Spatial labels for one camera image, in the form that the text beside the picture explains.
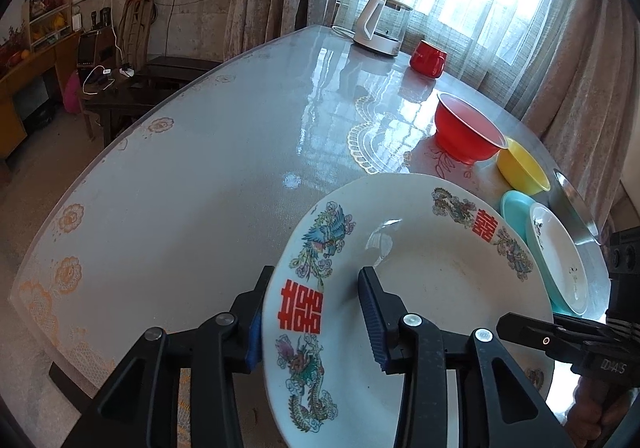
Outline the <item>red plastic bowl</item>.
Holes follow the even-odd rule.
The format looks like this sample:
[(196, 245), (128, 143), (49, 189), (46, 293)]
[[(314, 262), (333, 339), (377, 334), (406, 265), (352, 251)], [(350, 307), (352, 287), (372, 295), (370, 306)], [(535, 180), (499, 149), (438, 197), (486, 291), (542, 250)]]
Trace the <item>red plastic bowl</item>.
[(503, 133), (478, 109), (449, 93), (438, 93), (437, 99), (435, 138), (449, 156), (473, 164), (508, 148)]

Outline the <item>white glass electric kettle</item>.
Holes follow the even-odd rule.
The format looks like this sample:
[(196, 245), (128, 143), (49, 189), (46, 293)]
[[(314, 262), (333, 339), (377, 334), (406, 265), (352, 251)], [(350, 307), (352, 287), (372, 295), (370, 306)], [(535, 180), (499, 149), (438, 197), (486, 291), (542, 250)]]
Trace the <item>white glass electric kettle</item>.
[(331, 29), (339, 36), (384, 56), (399, 54), (412, 7), (401, 0), (337, 0)]

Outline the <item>red ceramic mug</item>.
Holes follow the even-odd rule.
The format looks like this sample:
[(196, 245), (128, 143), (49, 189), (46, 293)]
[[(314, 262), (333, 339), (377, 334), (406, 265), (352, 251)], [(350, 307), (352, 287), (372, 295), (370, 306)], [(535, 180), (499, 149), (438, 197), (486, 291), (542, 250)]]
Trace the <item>red ceramic mug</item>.
[(446, 59), (445, 51), (421, 40), (410, 57), (409, 65), (419, 74), (437, 79), (445, 70)]

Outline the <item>white dragon phoenix plate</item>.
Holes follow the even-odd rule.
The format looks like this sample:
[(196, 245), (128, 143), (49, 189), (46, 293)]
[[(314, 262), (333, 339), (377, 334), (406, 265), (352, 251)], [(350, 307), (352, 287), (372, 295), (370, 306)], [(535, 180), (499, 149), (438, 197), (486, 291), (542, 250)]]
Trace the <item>white dragon phoenix plate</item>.
[(268, 400), (290, 447), (393, 443), (402, 380), (372, 354), (357, 294), (366, 266), (445, 331), (552, 317), (532, 253), (488, 203), (430, 175), (356, 179), (300, 220), (262, 306)]

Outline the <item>yellow plastic bowl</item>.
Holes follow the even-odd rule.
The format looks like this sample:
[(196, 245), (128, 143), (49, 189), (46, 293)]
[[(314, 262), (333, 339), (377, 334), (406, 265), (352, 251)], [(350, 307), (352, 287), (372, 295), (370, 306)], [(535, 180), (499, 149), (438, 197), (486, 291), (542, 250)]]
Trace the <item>yellow plastic bowl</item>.
[(550, 190), (544, 169), (520, 143), (510, 137), (506, 139), (506, 149), (498, 153), (496, 164), (506, 182), (527, 196)]

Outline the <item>wooden chair by wall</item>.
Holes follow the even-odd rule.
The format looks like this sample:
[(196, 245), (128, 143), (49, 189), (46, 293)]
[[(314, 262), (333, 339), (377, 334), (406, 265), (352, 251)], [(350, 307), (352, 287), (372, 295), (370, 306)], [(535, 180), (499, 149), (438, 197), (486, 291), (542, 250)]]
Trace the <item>wooden chair by wall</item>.
[(117, 29), (120, 64), (141, 70), (148, 61), (151, 26), (156, 19), (154, 0), (126, 0)]

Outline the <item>dark wooden bench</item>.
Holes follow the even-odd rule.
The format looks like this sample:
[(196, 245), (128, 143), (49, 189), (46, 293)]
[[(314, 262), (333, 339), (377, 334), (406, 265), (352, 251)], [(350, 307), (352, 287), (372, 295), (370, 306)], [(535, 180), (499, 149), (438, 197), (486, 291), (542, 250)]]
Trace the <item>dark wooden bench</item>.
[(116, 70), (110, 86), (98, 94), (84, 96), (85, 109), (98, 116), (103, 146), (110, 145), (122, 131), (167, 97), (219, 65), (211, 60), (160, 56), (131, 78)]

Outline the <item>large stainless steel bowl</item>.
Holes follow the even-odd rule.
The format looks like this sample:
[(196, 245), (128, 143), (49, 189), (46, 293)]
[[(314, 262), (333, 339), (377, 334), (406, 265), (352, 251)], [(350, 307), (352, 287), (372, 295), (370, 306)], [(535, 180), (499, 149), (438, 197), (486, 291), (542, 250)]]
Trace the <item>large stainless steel bowl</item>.
[(553, 170), (549, 193), (551, 211), (561, 221), (576, 245), (590, 241), (600, 243), (596, 222), (584, 199), (559, 169)]

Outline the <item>wooden cabinet with shelves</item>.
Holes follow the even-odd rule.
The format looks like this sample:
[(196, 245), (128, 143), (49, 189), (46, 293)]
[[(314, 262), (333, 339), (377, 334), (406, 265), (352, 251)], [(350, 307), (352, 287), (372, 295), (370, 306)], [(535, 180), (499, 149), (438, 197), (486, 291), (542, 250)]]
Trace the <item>wooden cabinet with shelves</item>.
[(79, 31), (73, 31), (73, 0), (41, 1), (37, 16), (29, 0), (22, 5), (22, 29), (29, 54), (1, 77), (1, 167), (27, 137), (27, 130), (14, 103), (14, 95), (45, 76), (55, 79), (53, 94), (62, 95), (76, 69)]

